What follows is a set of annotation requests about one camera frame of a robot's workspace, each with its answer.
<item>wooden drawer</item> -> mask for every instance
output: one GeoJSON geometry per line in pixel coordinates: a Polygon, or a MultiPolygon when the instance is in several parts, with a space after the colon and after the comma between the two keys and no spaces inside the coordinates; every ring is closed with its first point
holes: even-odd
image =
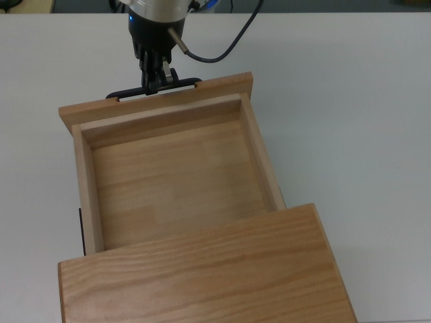
{"type": "Polygon", "coordinates": [[[64,323],[354,323],[314,205],[59,264],[64,323]]]}
{"type": "Polygon", "coordinates": [[[60,108],[87,254],[285,209],[250,73],[138,100],[60,108]]]}
{"type": "Polygon", "coordinates": [[[64,323],[356,322],[314,205],[286,209],[250,73],[60,109],[88,256],[64,323]]]}

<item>wood grain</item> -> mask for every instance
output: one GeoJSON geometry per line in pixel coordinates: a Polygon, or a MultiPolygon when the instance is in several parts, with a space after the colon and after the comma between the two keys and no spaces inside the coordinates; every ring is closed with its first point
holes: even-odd
{"type": "Polygon", "coordinates": [[[105,250],[266,213],[238,119],[95,149],[93,159],[105,250]]]}
{"type": "Polygon", "coordinates": [[[59,264],[64,323],[356,322],[313,205],[59,264]]]}
{"type": "Polygon", "coordinates": [[[72,126],[72,135],[86,252],[94,254],[103,251],[104,245],[92,151],[82,137],[78,124],[72,126]]]}
{"type": "Polygon", "coordinates": [[[71,125],[112,118],[124,114],[153,110],[178,104],[216,98],[228,94],[247,93],[251,96],[253,76],[250,72],[196,83],[196,88],[178,92],[149,96],[120,102],[116,98],[98,100],[59,108],[59,115],[66,127],[71,125]]]}
{"type": "Polygon", "coordinates": [[[250,100],[241,94],[240,121],[268,212],[286,208],[250,100]]]}
{"type": "Polygon", "coordinates": [[[235,120],[240,105],[241,96],[231,94],[95,120],[81,124],[81,130],[91,148],[101,148],[235,120]]]}

